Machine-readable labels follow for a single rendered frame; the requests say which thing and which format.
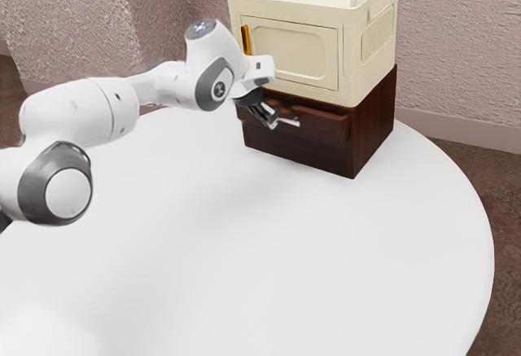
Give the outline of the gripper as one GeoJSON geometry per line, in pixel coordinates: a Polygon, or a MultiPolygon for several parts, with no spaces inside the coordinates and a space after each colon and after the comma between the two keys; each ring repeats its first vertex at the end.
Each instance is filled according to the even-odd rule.
{"type": "Polygon", "coordinates": [[[264,89],[255,88],[243,97],[235,98],[234,103],[255,116],[264,126],[274,129],[274,122],[278,119],[278,109],[264,102],[264,89]]]}

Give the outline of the dark brown cabinet drawer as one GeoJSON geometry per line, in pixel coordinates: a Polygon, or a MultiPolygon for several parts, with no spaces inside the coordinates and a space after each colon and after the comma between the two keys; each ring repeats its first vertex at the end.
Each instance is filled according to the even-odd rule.
{"type": "Polygon", "coordinates": [[[247,108],[236,105],[247,146],[263,152],[323,146],[340,148],[348,138],[348,109],[333,103],[264,89],[264,102],[278,109],[274,129],[264,126],[247,108]]]}

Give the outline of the cream box with lid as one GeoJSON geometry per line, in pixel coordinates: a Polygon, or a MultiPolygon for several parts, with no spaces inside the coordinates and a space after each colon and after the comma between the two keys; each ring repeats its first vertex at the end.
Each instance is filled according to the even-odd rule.
{"type": "Polygon", "coordinates": [[[271,55],[268,89],[356,107],[395,65],[398,0],[228,0],[240,47],[271,55]]]}

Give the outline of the dark brown wooden cabinet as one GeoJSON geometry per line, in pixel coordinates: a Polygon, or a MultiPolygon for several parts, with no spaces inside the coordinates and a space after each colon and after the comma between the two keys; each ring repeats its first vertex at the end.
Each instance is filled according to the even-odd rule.
{"type": "Polygon", "coordinates": [[[306,151],[266,152],[315,169],[355,178],[392,132],[397,67],[355,107],[348,108],[348,138],[340,148],[315,146],[306,151]]]}

